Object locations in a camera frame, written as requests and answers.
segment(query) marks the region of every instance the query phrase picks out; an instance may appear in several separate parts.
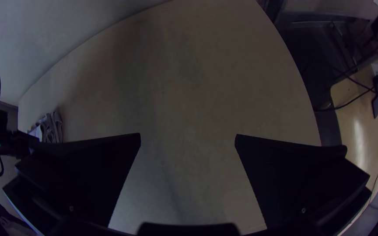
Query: wall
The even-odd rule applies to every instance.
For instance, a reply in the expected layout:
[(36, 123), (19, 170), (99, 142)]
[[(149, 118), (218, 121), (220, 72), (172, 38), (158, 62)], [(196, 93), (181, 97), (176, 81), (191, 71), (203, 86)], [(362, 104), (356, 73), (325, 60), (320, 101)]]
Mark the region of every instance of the wall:
[(285, 12), (314, 12), (374, 20), (378, 5), (373, 0), (287, 0)]
[(72, 49), (166, 0), (0, 0), (1, 100), (20, 97)]

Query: white table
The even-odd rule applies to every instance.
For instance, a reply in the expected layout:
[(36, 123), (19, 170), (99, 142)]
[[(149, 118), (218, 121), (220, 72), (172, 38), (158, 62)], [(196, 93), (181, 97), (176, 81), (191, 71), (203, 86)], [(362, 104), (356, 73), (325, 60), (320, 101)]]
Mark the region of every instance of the white table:
[(59, 109), (64, 141), (141, 133), (109, 227), (266, 228), (236, 134), (320, 145), (282, 38), (254, 0), (174, 0), (74, 49), (22, 97), (26, 131)]

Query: wooden desk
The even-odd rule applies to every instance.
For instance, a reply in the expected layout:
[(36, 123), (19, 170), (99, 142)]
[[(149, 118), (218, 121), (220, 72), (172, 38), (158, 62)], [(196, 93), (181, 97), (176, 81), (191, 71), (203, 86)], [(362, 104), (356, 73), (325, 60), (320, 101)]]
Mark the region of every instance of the wooden desk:
[[(352, 79), (368, 87), (373, 87), (373, 77), (371, 65), (351, 76)], [(333, 104), (336, 107), (342, 105), (366, 90), (345, 79), (331, 88)], [(350, 105), (336, 111), (342, 144), (348, 147), (346, 158), (370, 175), (366, 187), (373, 190), (371, 199), (378, 192), (378, 117), (374, 119), (371, 106), (374, 96), (374, 93), (367, 93)], [(369, 201), (353, 222), (361, 215), (368, 203)]]
[(234, 222), (266, 228), (236, 134), (320, 145), (282, 38), (254, 0), (174, 0), (66, 55), (21, 98), (26, 131), (59, 109), (64, 141), (141, 133), (109, 227)]

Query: black device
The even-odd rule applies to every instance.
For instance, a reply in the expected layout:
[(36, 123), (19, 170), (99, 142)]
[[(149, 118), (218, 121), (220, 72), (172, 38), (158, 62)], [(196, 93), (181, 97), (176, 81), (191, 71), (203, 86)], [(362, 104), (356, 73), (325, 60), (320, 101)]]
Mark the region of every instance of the black device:
[(237, 135), (235, 147), (269, 229), (304, 218), (334, 235), (371, 195), (365, 187), (370, 176), (345, 159), (346, 146)]
[(31, 154), (15, 166), (18, 176), (3, 188), (23, 219), (43, 235), (67, 217), (107, 227), (140, 135), (29, 147)]

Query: round table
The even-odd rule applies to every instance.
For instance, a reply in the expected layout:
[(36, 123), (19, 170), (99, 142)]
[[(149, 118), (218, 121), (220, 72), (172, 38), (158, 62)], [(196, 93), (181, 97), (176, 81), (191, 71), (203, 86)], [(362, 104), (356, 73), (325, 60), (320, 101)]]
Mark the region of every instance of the round table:
[(128, 233), (142, 222), (263, 230), (236, 134), (320, 145), (298, 69), (254, 0), (174, 0), (107, 28), (26, 92), (19, 129), (55, 109), (65, 142), (141, 134), (109, 225)]

